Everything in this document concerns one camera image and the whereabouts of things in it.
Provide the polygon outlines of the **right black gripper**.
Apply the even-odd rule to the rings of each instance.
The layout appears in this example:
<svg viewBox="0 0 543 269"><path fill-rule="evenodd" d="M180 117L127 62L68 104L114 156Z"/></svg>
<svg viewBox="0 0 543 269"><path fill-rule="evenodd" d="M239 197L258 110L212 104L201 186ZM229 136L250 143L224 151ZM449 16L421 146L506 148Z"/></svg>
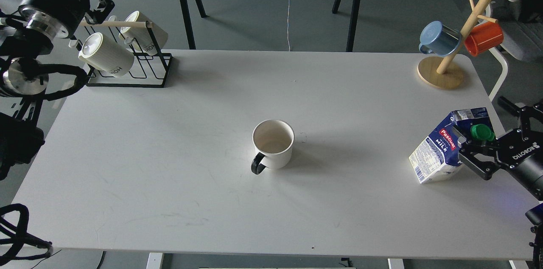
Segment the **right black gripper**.
<svg viewBox="0 0 543 269"><path fill-rule="evenodd" d="M497 151L498 164L538 201L542 200L542 132L531 129L531 120L542 122L542 104L499 104L518 119L518 128L496 139L489 121L457 121L450 124L450 147L460 151L473 147L477 153ZM480 178L490 180L500 167L481 161L470 152L458 153L460 161Z"/></svg>

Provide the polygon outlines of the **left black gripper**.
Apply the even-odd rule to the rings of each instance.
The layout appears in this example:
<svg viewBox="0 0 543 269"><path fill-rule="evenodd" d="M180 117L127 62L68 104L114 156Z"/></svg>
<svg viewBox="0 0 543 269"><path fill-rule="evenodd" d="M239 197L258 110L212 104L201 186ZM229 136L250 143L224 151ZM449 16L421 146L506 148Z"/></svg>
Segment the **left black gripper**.
<svg viewBox="0 0 543 269"><path fill-rule="evenodd" d="M102 24L107 19L115 3L110 0L99 1L97 9L89 10L89 0L22 0L18 11L24 18L39 14L42 18L55 19L61 27L56 37L70 38L83 18L89 25Z"/></svg>

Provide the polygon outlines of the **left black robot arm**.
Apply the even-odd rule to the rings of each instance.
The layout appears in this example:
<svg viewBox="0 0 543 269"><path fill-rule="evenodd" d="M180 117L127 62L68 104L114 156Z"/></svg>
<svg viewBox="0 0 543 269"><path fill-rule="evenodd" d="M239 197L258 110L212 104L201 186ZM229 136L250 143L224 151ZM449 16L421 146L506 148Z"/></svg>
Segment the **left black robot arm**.
<svg viewBox="0 0 543 269"><path fill-rule="evenodd" d="M96 25L114 8L112 0L22 0L15 13L1 13L1 97L19 98L12 114L1 114L1 179L29 163L45 143L38 127L44 101L73 95L89 81L81 67L42 63L56 38L75 37L81 22Z"/></svg>

